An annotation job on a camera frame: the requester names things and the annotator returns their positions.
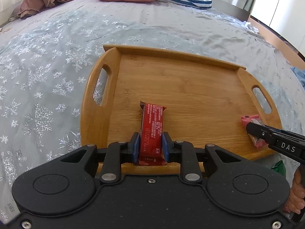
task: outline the tray handle hole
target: tray handle hole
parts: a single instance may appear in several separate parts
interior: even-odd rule
[[[263,95],[262,91],[260,90],[260,88],[256,87],[252,90],[252,92],[255,95],[258,102],[260,103],[260,106],[262,107],[264,112],[266,114],[270,114],[272,112],[272,109],[271,109],[269,103],[267,102],[265,96]]]
[[[96,83],[94,93],[93,93],[93,99],[94,99],[95,103],[99,106],[101,106],[101,104],[102,104],[107,79],[108,79],[108,74],[107,74],[106,70],[104,68],[102,68],[100,75],[99,75],[99,79]]]

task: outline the pink snack wrapper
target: pink snack wrapper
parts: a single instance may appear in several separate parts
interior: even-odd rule
[[[264,123],[262,122],[260,116],[258,114],[256,115],[245,115],[241,117],[241,121],[242,121],[242,125],[244,126],[244,128],[246,128],[247,124],[249,122],[253,122],[255,124],[259,124],[259,125],[264,125]],[[265,142],[265,140],[263,139],[259,139],[253,135],[248,134],[250,139],[252,140],[253,144],[257,147],[257,148],[261,148],[265,145],[267,145],[267,143]]]

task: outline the bed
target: bed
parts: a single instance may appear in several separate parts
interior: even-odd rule
[[[18,213],[10,189],[24,171],[80,147],[80,105],[89,73],[104,44],[172,49],[247,67],[267,89],[283,129],[303,134],[305,91],[289,62],[260,35],[215,9],[163,2],[75,0],[0,34],[0,220]],[[107,74],[95,90],[101,102]],[[298,163],[283,159],[292,183]]]

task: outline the white cabinet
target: white cabinet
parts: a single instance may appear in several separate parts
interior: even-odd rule
[[[305,36],[305,0],[279,0],[270,27],[299,49]]]
[[[270,25],[279,0],[255,0],[251,15]]]

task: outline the green object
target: green object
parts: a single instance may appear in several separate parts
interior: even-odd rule
[[[286,178],[286,168],[283,160],[278,161],[271,169],[276,171],[277,173],[280,173],[283,177]]]

